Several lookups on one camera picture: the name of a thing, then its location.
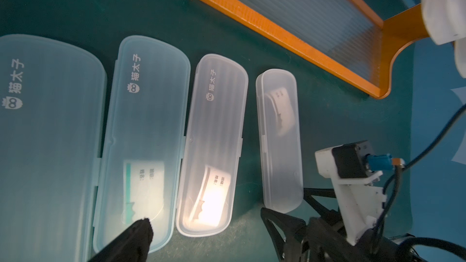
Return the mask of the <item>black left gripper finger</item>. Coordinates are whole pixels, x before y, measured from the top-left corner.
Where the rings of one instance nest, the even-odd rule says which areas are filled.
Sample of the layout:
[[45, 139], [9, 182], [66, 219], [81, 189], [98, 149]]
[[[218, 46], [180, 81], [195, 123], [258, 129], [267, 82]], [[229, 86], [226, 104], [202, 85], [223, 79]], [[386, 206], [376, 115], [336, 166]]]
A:
[[137, 220], [89, 262], [146, 262], [153, 236], [149, 219]]

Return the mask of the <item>clear pencil case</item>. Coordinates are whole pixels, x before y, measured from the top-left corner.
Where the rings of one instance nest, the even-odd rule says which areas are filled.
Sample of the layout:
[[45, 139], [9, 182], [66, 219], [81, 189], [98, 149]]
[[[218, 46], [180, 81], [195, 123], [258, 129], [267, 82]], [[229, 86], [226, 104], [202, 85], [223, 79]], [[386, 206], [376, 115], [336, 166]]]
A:
[[263, 202], [289, 213], [303, 200], [303, 166], [297, 83], [283, 69], [269, 69], [256, 79]]
[[216, 235], [231, 222], [248, 83], [227, 57], [211, 53], [197, 64], [175, 220], [184, 236]]
[[466, 0], [421, 0], [426, 29], [437, 45], [466, 37]]

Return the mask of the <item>blue pencil case inner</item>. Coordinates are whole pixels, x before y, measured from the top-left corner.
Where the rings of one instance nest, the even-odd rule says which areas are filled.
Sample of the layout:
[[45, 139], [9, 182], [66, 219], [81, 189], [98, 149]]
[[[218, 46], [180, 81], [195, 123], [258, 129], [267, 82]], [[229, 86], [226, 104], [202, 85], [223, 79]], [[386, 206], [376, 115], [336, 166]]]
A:
[[178, 48], [147, 36], [122, 40], [104, 138], [93, 248], [103, 250], [148, 219], [149, 252], [174, 230], [191, 64]]

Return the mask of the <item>blue pencil case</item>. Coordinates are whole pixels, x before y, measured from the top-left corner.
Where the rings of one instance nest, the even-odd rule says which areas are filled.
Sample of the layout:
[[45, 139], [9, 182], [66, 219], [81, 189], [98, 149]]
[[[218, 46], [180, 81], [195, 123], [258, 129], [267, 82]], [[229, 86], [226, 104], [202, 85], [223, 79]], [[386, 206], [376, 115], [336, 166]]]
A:
[[148, 219], [149, 252], [174, 230], [191, 64], [178, 48], [147, 36], [122, 40], [104, 138], [93, 248], [103, 250]]
[[1, 260], [84, 262], [107, 76], [79, 47], [1, 37]]

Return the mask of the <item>blue pencil case outer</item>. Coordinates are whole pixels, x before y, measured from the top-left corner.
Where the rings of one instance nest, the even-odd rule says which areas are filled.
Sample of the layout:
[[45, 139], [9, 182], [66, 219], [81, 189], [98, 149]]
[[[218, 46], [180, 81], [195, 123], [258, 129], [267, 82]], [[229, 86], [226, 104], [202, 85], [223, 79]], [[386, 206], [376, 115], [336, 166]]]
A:
[[107, 76], [79, 47], [1, 37], [1, 260], [84, 262]]

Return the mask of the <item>orange three-tier shelf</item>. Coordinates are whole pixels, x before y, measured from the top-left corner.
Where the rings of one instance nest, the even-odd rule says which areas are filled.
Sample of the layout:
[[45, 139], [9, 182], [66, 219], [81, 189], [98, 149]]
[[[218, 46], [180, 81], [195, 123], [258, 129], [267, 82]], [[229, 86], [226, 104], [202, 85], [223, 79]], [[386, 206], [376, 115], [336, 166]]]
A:
[[376, 99], [396, 58], [428, 37], [421, 6], [382, 19], [364, 0], [199, 0]]

